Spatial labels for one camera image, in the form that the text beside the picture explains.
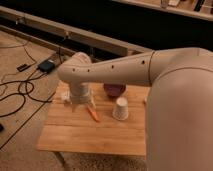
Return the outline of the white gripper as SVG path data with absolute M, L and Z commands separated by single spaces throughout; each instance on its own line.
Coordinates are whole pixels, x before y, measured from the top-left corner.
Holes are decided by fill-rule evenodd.
M 69 90 L 72 111 L 75 111 L 79 105 L 89 104 L 92 100 L 92 91 L 88 83 L 70 84 Z

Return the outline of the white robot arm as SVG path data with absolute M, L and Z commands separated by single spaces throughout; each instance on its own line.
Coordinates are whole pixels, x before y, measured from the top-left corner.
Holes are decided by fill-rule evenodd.
M 98 63 L 76 53 L 58 75 L 72 88 L 90 82 L 149 87 L 147 170 L 213 171 L 213 51 L 157 50 Z

